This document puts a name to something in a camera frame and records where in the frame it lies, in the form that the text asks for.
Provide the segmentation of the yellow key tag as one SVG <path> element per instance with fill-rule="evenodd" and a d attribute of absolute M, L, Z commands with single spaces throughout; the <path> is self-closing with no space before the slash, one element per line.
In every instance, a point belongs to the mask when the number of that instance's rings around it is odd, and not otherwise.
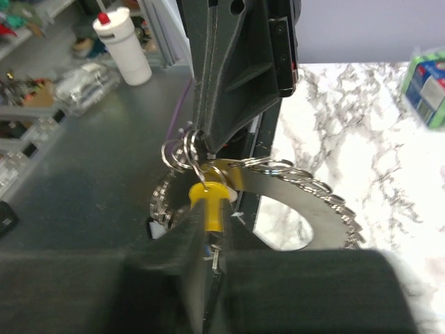
<path fill-rule="evenodd" d="M 201 200 L 204 201 L 204 230 L 206 232 L 222 232 L 222 200 L 229 200 L 229 188 L 219 182 L 204 182 L 194 184 L 188 197 L 191 209 Z"/>

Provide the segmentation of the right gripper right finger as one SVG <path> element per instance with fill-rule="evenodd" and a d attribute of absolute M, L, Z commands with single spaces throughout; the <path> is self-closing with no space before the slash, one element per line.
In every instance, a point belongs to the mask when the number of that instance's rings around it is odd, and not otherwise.
<path fill-rule="evenodd" d="M 206 333 L 417 333 L 393 266 L 373 250 L 278 252 L 222 205 L 222 280 Z"/>

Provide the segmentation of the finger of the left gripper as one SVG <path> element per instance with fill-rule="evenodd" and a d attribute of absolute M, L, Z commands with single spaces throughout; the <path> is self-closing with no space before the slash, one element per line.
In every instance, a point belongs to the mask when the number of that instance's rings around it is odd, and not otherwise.
<path fill-rule="evenodd" d="M 278 102 L 265 1 L 219 1 L 209 11 L 204 71 L 204 134 L 217 153 L 242 127 Z"/>
<path fill-rule="evenodd" d="M 182 8 L 195 78 L 193 122 L 196 129 L 207 133 L 207 102 L 212 96 L 208 90 L 218 7 L 209 6 L 208 1 L 182 1 Z"/>

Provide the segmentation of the clear plastic bag pile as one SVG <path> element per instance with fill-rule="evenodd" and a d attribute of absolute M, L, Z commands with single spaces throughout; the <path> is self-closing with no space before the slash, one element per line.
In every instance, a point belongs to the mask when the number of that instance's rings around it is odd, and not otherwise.
<path fill-rule="evenodd" d="M 51 94 L 72 116 L 83 115 L 119 86 L 120 75 L 102 63 L 87 62 L 58 76 Z"/>

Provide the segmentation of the green sponge pack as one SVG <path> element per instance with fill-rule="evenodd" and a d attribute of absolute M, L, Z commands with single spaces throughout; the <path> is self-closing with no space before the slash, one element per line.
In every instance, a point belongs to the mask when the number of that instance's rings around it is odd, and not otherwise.
<path fill-rule="evenodd" d="M 414 54 L 401 92 L 428 129 L 444 128 L 443 47 Z"/>

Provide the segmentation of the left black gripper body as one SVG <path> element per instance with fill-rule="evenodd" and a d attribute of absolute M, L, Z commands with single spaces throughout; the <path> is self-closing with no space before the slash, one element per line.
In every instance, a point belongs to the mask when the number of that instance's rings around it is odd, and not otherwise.
<path fill-rule="evenodd" d="M 301 1 L 267 1 L 267 5 L 277 85 L 280 97 L 289 97 L 295 92 L 298 81 L 296 24 L 300 18 Z"/>

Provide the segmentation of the aluminium frame post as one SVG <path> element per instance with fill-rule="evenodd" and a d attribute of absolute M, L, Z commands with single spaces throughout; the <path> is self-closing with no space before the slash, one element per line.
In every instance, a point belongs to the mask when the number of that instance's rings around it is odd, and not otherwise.
<path fill-rule="evenodd" d="M 177 2 L 142 0 L 138 1 L 138 5 L 147 20 L 162 64 L 165 67 L 185 64 L 193 72 L 190 43 Z"/>

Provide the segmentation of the black key tag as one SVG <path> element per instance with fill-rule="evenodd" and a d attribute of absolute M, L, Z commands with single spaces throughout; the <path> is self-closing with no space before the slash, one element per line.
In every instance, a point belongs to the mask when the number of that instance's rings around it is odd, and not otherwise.
<path fill-rule="evenodd" d="M 166 228 L 151 216 L 146 219 L 145 228 L 149 240 L 159 239 L 166 233 Z"/>

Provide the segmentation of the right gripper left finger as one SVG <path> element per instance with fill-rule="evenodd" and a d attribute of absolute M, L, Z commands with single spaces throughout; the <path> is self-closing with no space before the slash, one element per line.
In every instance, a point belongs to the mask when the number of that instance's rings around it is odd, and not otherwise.
<path fill-rule="evenodd" d="M 204 205 L 140 250 L 72 248 L 73 227 L 1 236 L 2 333 L 201 333 Z"/>

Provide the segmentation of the metal keyring holder with rings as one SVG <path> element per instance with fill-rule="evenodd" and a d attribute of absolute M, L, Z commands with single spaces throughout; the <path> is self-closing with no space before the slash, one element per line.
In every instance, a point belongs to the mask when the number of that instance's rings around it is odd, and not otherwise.
<path fill-rule="evenodd" d="M 177 225 L 190 209 L 193 186 L 201 188 L 206 196 L 220 187 L 220 198 L 229 198 L 234 192 L 251 193 L 295 210 L 312 233 L 305 250 L 358 249 L 364 243 L 362 227 L 346 201 L 291 161 L 268 156 L 212 159 L 202 147 L 198 130 L 166 141 L 161 158 L 168 173 L 152 194 L 149 214 L 165 228 Z"/>

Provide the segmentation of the white cylindrical container red cap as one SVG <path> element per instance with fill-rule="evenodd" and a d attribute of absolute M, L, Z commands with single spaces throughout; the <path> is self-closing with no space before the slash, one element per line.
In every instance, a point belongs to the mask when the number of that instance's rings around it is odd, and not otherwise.
<path fill-rule="evenodd" d="M 139 86 L 149 81 L 152 70 L 127 7 L 120 6 L 111 12 L 99 13 L 92 27 L 127 84 Z"/>

